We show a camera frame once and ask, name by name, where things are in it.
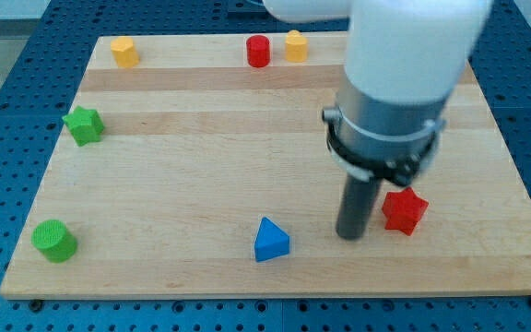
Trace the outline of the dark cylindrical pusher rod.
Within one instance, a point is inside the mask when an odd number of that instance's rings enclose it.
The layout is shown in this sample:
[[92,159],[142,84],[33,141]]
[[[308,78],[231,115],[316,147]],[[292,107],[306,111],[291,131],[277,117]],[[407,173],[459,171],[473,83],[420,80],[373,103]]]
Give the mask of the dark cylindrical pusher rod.
[[355,241],[366,232],[382,181],[379,178],[362,181],[347,175],[336,219],[336,234],[340,238]]

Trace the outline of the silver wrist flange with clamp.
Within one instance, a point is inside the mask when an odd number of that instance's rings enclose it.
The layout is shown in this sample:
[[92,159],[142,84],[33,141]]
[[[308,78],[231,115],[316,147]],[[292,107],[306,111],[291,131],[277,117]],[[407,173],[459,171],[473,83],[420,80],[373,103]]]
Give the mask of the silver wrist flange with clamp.
[[407,187],[434,159],[445,126],[445,102],[445,97],[413,103],[381,101],[344,77],[335,105],[322,113],[327,148],[358,180],[386,180]]

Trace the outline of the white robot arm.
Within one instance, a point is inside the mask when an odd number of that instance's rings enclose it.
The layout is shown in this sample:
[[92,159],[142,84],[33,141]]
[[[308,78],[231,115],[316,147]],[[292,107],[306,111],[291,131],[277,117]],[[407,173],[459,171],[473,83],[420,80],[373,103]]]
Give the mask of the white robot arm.
[[348,174],[336,233],[359,239],[382,181],[407,187],[431,165],[442,111],[490,15],[490,0],[264,0],[274,18],[347,18],[343,78],[322,111],[332,158]]

